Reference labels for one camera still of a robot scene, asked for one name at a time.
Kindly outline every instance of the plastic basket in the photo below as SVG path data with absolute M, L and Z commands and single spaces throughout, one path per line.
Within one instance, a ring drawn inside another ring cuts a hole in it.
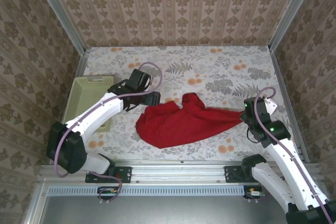
M 113 76 L 77 77 L 71 87 L 63 123 L 74 119 L 94 105 L 113 85 Z M 96 132 L 109 132 L 112 120 L 108 119 Z

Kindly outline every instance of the red towel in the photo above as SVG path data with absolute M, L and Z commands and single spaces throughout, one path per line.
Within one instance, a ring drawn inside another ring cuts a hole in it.
M 242 122 L 241 112 L 205 108 L 195 93 L 183 95 L 182 105 L 180 109 L 171 101 L 147 107 L 136 131 L 147 143 L 167 148 L 206 139 Z

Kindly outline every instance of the floral tablecloth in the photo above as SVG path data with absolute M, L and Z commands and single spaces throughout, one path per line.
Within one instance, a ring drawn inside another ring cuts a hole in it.
M 195 92 L 206 106 L 242 111 L 243 100 L 253 97 L 266 87 L 277 89 L 275 101 L 279 107 L 272 115 L 290 129 L 272 60 L 266 46 L 188 46 L 188 47 L 98 47 L 90 51 L 85 75 L 113 75 L 115 81 L 127 79 L 134 68 L 150 61 L 163 71 L 159 88 L 161 103 L 175 101 L 181 105 L 182 95 Z M 153 66 L 142 69 L 159 81 L 159 71 Z M 112 118 L 108 133 L 94 133 L 88 152 L 102 153 L 113 159 L 137 160 L 232 160 L 260 153 L 271 157 L 261 144 L 246 139 L 244 123 L 208 139 L 171 148 L 158 149 L 141 140 L 135 123 L 145 106 L 122 112 Z

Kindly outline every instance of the wall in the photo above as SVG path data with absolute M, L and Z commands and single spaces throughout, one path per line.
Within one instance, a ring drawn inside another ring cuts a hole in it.
M 290 0 L 61 0 L 87 46 L 267 45 Z
M 78 54 L 46 0 L 0 0 L 0 223 L 29 206 Z
M 304 0 L 276 49 L 312 162 L 336 197 L 336 0 Z

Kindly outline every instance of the gray leaf pattern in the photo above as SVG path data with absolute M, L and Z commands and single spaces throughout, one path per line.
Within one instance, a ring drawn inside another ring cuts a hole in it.
M 163 72 L 158 89 L 161 103 L 175 101 L 180 107 L 183 94 L 195 92 L 206 107 L 242 111 L 245 98 L 255 96 L 265 86 L 273 86 L 278 91 L 274 99 L 279 109 L 272 118 L 282 120 L 291 131 L 267 47 L 92 48 L 85 74 L 112 74 L 119 81 L 127 79 L 134 68 L 146 61 L 157 64 Z M 143 66 L 142 70 L 153 77 L 149 87 L 152 89 L 159 82 L 159 71 L 151 65 Z M 256 153 L 271 159 L 261 145 L 246 139 L 244 123 L 196 143 L 164 149 L 153 147 L 141 140 L 135 129 L 145 108 L 141 105 L 114 116 L 110 132 L 94 133 L 86 146 L 88 150 L 94 146 L 95 152 L 113 159 L 133 160 L 239 161 Z

